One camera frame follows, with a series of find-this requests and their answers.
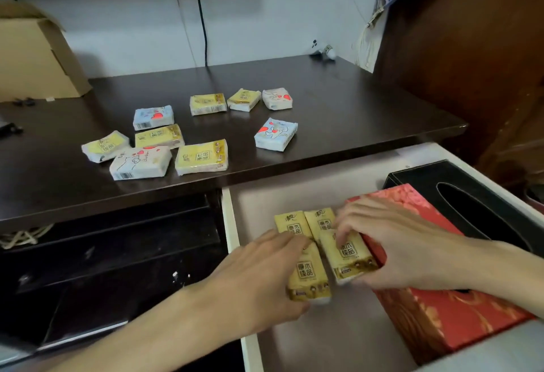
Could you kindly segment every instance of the hand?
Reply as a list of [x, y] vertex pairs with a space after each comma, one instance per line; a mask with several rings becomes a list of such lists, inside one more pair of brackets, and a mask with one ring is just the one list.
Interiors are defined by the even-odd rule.
[[354, 280], [373, 289], [476, 288], [472, 282], [474, 263], [485, 265], [488, 261], [493, 267], [491, 249], [513, 247], [450, 233], [397, 204], [368, 196], [340, 209], [335, 227], [338, 245], [346, 242], [353, 229], [384, 248], [385, 265]]
[[288, 231], [267, 231], [235, 249], [203, 282], [204, 289], [221, 301], [231, 339], [296, 320], [309, 309], [309, 302], [293, 302], [286, 293], [289, 276], [309, 242]]

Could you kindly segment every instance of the red tissue box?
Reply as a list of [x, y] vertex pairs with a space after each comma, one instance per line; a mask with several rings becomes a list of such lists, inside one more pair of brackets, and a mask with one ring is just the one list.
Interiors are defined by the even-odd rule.
[[[410, 184], [367, 196], [386, 198], [451, 233], [463, 236]], [[352, 197], [346, 202], [359, 198]], [[369, 236], [362, 236], [378, 264], [384, 265], [387, 259], [384, 249]], [[419, 365], [533, 318], [532, 314], [510, 302], [475, 290], [463, 293], [405, 288], [375, 290], [374, 293]]]

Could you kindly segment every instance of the drawer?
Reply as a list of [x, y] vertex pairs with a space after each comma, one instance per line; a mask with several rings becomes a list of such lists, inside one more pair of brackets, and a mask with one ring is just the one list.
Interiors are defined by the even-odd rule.
[[[275, 214], [338, 207], [349, 197], [381, 189], [390, 172], [443, 159], [544, 226], [534, 209], [438, 144], [425, 143], [223, 189], [228, 250], [274, 228]], [[298, 321], [242, 339], [246, 371], [416, 369], [400, 335], [370, 289], [334, 284], [332, 294], [329, 305], [313, 307]]]

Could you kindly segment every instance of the forearm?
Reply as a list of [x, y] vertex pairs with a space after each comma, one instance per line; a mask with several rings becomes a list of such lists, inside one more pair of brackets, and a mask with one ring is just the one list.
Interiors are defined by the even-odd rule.
[[512, 245], [485, 243], [485, 250], [476, 254], [469, 287], [544, 318], [544, 259]]
[[208, 295], [182, 289], [53, 371], [169, 372], [198, 359], [232, 339]]

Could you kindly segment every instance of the dark wooden table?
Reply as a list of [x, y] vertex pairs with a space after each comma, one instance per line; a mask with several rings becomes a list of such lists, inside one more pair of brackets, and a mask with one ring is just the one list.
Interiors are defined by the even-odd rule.
[[[358, 156], [440, 141], [466, 123], [338, 59], [308, 56], [92, 80], [83, 98], [0, 104], [0, 114], [24, 128], [0, 140], [0, 232], [94, 215], [191, 192], [308, 169]], [[189, 97], [239, 88], [285, 87], [291, 110], [192, 117]], [[227, 139], [229, 168], [178, 177], [114, 182], [110, 162], [95, 164], [81, 144], [119, 130], [133, 138], [134, 110], [171, 104], [187, 144]], [[254, 135], [272, 117], [298, 122], [285, 152], [255, 148]]]

